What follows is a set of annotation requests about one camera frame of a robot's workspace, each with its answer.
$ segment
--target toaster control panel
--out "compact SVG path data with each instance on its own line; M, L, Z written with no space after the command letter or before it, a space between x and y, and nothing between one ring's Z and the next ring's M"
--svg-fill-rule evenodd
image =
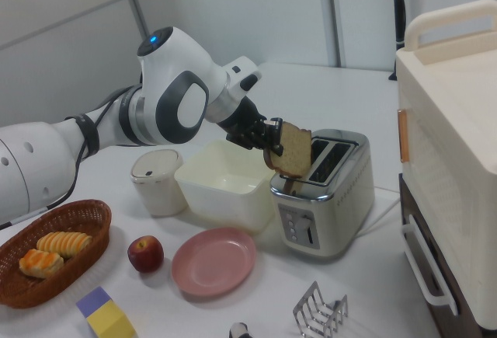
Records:
M285 237L289 242L319 249L319 238L312 211L278 204Z

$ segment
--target bread roll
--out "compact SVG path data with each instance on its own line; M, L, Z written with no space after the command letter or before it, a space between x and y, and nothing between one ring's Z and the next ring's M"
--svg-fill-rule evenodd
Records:
M64 259L56 253L31 249L19 261L19 268L26 276L47 278L64 266Z
M311 132L301 130L292 123L283 122L281 145L281 156L269 149L264 150L267 166L288 177L304 176L311 169Z
M71 258L92 241L92 236L80 232L51 232L38 240L36 248Z

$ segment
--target white table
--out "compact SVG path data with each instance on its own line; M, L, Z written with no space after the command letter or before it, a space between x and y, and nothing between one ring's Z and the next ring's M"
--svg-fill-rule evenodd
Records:
M376 200L372 222L398 199L397 85L389 73L289 64L263 64L263 79L249 94L259 112L311 130L337 128L365 134L371 143ZM204 124L188 144L170 145L184 159L206 143L224 138ZM0 306L0 336L92 337L75 302L102 286L127 313L140 338L228 337L234 322L245 322L254 338L300 336L292 310L313 281L325 301L347 294L349 317L334 336L342 338L435 338L435 324L402 251L398 204L344 256L318 261L291 252L276 222L254 240L255 267L243 284L219 298L181 294L170 276L176 250L211 228L187 209L170 218L152 218L129 178L131 166L147 148L112 147L82 163L70 200L100 199L112 209L110 244L100 260L49 302L27 310ZM4 243L31 221L0 232ZM167 258L154 274L140 275L127 259L127 247L141 235L162 242Z

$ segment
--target plate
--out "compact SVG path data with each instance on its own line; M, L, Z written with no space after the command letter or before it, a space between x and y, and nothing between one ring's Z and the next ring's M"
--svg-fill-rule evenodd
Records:
M172 279L187 294L223 294L250 274L255 255L255 243L245 232L236 228L209 229L178 249L172 259Z

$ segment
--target bread basket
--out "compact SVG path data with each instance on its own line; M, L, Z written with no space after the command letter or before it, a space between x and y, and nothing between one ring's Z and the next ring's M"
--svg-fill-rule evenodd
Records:
M57 207L38 218L0 247L0 303L12 308L40 305L61 293L104 253L109 244L111 212L100 200L80 200ZM36 248L38 239L50 232L84 232L93 237L80 253L45 280L27 277L19 259Z

